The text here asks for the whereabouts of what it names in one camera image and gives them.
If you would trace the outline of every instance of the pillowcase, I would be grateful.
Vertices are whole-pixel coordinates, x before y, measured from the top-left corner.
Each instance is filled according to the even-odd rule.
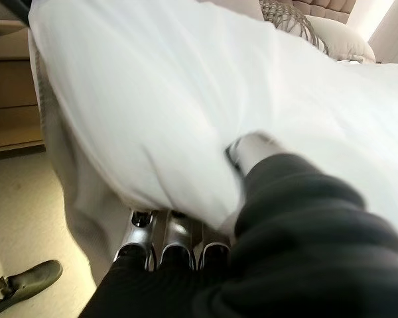
[[[326,18],[307,15],[315,33],[328,46],[329,57],[340,61],[375,63],[376,57],[370,45],[349,26]]]

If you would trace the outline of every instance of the wooden dresser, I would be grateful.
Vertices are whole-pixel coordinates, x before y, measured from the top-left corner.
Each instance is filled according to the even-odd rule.
[[[0,21],[0,151],[42,144],[28,33],[18,21]]]

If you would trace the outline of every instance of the dresser drawer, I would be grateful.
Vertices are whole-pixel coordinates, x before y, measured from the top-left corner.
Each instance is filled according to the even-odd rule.
[[[41,140],[36,105],[0,109],[0,147]]]
[[[29,61],[0,62],[0,108],[36,104]]]

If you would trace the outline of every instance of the floor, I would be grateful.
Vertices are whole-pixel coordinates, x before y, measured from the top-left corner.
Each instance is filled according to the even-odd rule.
[[[87,258],[70,236],[62,190],[44,152],[0,159],[0,259],[6,275],[49,259],[62,277],[0,318],[77,317],[94,292]]]

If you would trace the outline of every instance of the headboard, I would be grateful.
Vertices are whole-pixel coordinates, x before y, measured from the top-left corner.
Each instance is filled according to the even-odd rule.
[[[298,8],[304,15],[313,15],[346,24],[356,0],[277,0]]]

